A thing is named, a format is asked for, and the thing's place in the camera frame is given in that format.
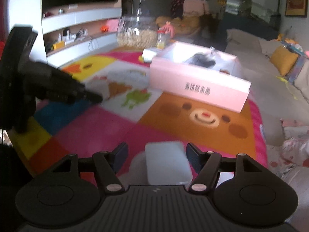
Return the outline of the white rounded plastic case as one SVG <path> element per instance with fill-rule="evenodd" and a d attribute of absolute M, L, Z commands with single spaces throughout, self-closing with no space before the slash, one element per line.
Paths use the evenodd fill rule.
<path fill-rule="evenodd" d="M 150 142 L 145 146 L 147 178 L 150 185 L 184 185 L 193 179 L 181 141 Z"/>

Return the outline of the pink cardboard box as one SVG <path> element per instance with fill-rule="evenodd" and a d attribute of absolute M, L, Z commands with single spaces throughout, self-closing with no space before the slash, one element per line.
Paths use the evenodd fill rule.
<path fill-rule="evenodd" d="M 241 112 L 251 82 L 237 56 L 194 44 L 175 42 L 152 58 L 149 85 L 234 112 Z"/>

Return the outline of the colourful foam play mat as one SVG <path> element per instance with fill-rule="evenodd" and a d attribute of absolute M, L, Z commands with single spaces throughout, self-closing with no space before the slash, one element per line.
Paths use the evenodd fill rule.
<path fill-rule="evenodd" d="M 119 53 L 94 55 L 63 68 L 79 81 L 98 82 L 108 88 L 99 105 L 80 101 L 72 105 L 39 103 L 29 120 L 28 131 L 9 131 L 13 145 L 27 168 L 41 174 L 67 154 L 88 158 L 99 151 L 112 151 L 125 142 L 128 157 L 119 176 L 141 182 L 146 171 L 138 159 L 150 149 L 165 151 L 173 142 L 183 149 L 188 143 L 203 152 L 227 157 L 245 153 L 267 164 L 266 145 L 259 131 L 262 124 L 257 105 L 247 100 L 236 113 L 189 98 L 151 89 L 150 69 L 121 60 Z"/>

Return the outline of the beige covered sofa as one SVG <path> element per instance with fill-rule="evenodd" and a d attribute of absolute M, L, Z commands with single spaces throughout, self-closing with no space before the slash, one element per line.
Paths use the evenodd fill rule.
<path fill-rule="evenodd" d="M 228 29 L 225 51 L 237 56 L 241 73 L 251 82 L 251 92 L 260 109 L 266 143 L 280 146 L 284 142 L 281 119 L 297 120 L 308 125 L 308 64 L 299 74 L 298 86 L 283 82 L 279 70 L 270 61 L 282 44 L 243 32 Z"/>

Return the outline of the orange pumpkin toy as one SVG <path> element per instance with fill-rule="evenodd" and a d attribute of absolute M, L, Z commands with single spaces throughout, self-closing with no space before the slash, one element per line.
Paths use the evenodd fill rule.
<path fill-rule="evenodd" d="M 108 26 L 104 25 L 100 28 L 101 32 L 108 32 Z"/>

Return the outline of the glass jar of peanuts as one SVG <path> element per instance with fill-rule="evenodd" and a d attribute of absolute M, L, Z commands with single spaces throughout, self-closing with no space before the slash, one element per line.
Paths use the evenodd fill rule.
<path fill-rule="evenodd" d="M 142 10 L 145 0 L 139 0 L 136 15 L 123 16 L 117 29 L 117 43 L 120 47 L 148 49 L 154 47 L 158 39 L 155 18 Z"/>

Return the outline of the mustard yellow cushion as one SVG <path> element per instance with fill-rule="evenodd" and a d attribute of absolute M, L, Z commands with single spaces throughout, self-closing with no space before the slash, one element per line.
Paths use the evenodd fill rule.
<path fill-rule="evenodd" d="M 290 52 L 286 47 L 279 46 L 275 49 L 270 62 L 277 68 L 281 76 L 286 76 L 295 65 L 299 55 Z"/>

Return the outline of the baby bottle pink cap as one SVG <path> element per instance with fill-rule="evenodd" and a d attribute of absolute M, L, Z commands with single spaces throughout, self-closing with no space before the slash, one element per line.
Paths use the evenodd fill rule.
<path fill-rule="evenodd" d="M 162 27 L 159 28 L 157 35 L 156 48 L 164 49 L 170 40 L 175 36 L 175 28 L 169 21 L 167 21 Z"/>

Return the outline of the glass fish tank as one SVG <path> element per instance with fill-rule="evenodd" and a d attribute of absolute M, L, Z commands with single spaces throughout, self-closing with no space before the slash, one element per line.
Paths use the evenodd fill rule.
<path fill-rule="evenodd" d="M 266 40 L 276 39 L 280 24 L 281 0 L 227 0 L 218 32 L 239 29 Z"/>

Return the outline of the white wall shelf unit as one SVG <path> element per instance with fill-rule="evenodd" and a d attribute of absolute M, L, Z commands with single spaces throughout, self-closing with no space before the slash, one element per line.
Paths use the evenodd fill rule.
<path fill-rule="evenodd" d="M 45 44 L 52 44 L 46 51 L 47 63 L 60 67 L 77 58 L 116 44 L 116 31 L 108 23 L 121 17 L 121 8 L 103 7 L 49 16 L 42 19 Z M 102 26 L 108 32 L 101 32 Z"/>

